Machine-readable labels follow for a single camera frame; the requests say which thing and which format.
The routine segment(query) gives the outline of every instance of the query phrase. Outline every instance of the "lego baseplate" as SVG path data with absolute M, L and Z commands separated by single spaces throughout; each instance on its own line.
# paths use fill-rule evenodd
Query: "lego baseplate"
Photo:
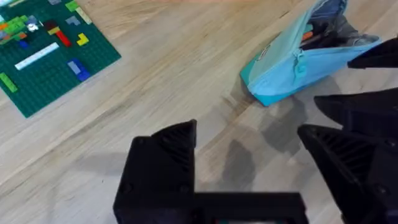
M 121 57 L 75 1 L 1 4 L 0 86 L 25 117 Z

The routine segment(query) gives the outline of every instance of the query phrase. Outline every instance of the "red lego brick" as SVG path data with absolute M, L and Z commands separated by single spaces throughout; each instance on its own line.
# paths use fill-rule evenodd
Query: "red lego brick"
M 65 46 L 67 46 L 67 47 L 72 46 L 72 43 L 69 41 L 68 37 L 66 37 L 65 34 L 63 34 L 62 31 L 56 32 L 55 35 L 57 35 L 57 37 L 62 41 L 62 43 Z

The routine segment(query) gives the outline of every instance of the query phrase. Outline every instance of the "yellow lego brick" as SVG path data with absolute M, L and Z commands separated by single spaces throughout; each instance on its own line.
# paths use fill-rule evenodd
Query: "yellow lego brick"
M 85 34 L 79 34 L 79 38 L 80 38 L 80 40 L 77 41 L 77 44 L 79 46 L 83 46 L 89 42 L 89 40 Z
M 53 35 L 53 34 L 55 34 L 55 33 L 58 32 L 58 31 L 60 31 L 60 28 L 59 28 L 59 27 L 53 28 L 53 29 L 49 30 L 49 34 L 50 34 L 50 35 Z
M 87 23 L 92 24 L 93 21 L 87 16 L 87 14 L 79 7 L 76 9 L 76 12 L 79 13 L 80 17 Z

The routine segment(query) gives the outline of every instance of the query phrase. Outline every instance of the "orange lego brick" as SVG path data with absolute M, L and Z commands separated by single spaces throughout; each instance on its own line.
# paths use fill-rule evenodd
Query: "orange lego brick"
M 8 24 L 6 24 L 6 23 L 0 24 L 0 30 L 5 29 L 7 27 L 8 27 Z
M 21 39 L 26 38 L 26 37 L 27 37 L 27 35 L 25 33 L 19 34 L 19 38 L 21 38 Z

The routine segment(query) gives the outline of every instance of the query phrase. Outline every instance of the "green lego baseplate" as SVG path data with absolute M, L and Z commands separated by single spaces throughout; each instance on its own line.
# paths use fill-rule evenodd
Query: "green lego baseplate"
M 3 22 L 0 21 L 0 27 L 17 17 L 25 22 L 29 16 L 34 16 L 39 24 L 37 30 L 24 30 L 22 34 L 11 37 L 6 44 L 0 44 L 0 86 L 25 117 L 38 112 L 81 83 L 68 66 L 71 60 L 80 61 L 93 76 L 121 57 L 96 26 L 89 24 L 87 18 L 82 18 L 76 11 L 78 7 L 71 0 L 19 0 L 13 1 L 12 6 L 0 7 L 0 18 L 4 18 Z M 80 24 L 66 22 L 73 16 Z M 66 47 L 59 36 L 50 35 L 43 26 L 50 20 L 56 22 L 72 43 L 70 47 Z M 22 47 L 19 41 L 25 34 L 23 41 L 28 46 Z M 79 34 L 88 38 L 82 46 L 77 44 Z M 16 68 L 18 63 L 53 43 L 57 43 L 59 48 L 20 70 Z

